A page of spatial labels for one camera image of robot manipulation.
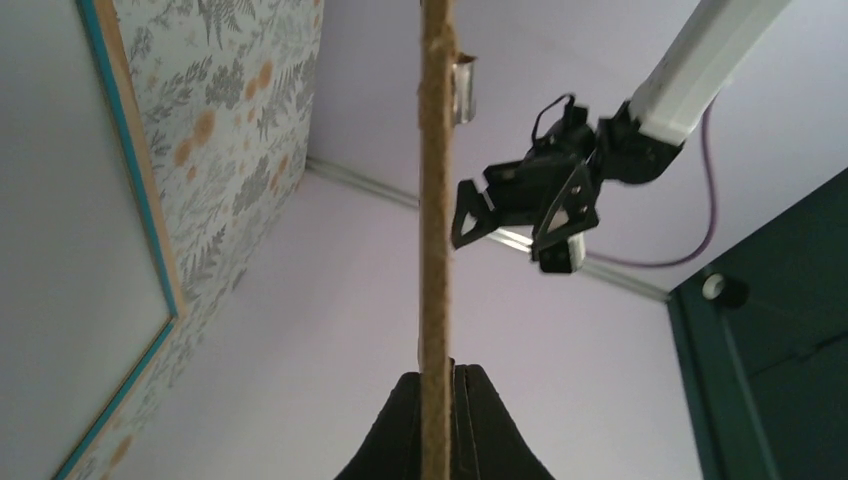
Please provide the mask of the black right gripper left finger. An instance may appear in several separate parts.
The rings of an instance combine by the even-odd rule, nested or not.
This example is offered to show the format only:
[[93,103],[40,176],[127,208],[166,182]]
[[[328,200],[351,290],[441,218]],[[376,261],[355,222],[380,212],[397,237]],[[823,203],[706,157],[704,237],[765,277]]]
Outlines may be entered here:
[[404,373],[337,480],[421,478],[420,375]]

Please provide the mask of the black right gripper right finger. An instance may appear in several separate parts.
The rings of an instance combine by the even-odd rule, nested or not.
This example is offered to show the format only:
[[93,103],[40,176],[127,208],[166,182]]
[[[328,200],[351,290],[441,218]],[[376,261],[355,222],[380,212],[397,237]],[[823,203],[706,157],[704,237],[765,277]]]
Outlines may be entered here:
[[453,366],[452,408],[453,479],[552,477],[524,441],[482,366]]

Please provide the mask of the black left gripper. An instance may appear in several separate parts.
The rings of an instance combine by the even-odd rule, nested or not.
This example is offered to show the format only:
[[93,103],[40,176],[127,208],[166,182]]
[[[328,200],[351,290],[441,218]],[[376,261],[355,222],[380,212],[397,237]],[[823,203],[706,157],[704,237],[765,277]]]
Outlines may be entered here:
[[497,228],[532,226],[532,250],[541,252],[599,224],[600,183],[589,165],[595,132],[588,109],[574,95],[562,95],[542,111],[557,106],[561,116],[544,134],[539,133],[543,115],[537,115],[522,159],[484,169],[489,204],[473,180],[458,183],[450,234],[454,249]]

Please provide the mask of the brown cardboard backing board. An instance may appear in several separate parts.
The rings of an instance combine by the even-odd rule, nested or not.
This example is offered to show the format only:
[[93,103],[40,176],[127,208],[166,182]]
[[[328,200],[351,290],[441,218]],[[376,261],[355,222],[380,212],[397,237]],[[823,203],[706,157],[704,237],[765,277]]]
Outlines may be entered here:
[[451,470],[450,210],[453,64],[459,54],[452,1],[422,1],[418,88],[420,131],[419,369],[421,477]]

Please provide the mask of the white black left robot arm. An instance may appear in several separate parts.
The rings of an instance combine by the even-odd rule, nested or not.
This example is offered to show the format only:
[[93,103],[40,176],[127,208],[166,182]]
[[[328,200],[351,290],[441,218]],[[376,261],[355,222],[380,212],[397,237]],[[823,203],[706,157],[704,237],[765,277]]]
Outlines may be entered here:
[[451,231],[462,248],[506,226],[532,229],[535,255],[566,244],[599,223],[604,182],[643,185],[678,157],[720,90],[779,15],[785,1],[702,1],[670,47],[617,112],[588,123],[572,93],[553,101],[560,118],[531,131],[518,161],[485,169],[478,191],[463,180]]

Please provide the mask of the dark green cabinet door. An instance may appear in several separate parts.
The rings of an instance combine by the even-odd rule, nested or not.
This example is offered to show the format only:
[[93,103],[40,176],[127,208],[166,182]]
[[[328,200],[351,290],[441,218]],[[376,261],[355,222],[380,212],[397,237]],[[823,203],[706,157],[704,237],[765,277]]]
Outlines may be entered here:
[[847,475],[847,176],[671,293],[707,479]]

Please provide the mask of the floral patterned tablecloth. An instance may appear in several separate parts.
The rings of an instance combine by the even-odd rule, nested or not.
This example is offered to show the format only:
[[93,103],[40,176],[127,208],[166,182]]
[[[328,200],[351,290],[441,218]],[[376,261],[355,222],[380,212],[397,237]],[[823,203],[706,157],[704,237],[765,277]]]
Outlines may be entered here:
[[82,1],[169,316],[60,479],[107,479],[305,170],[320,1]]

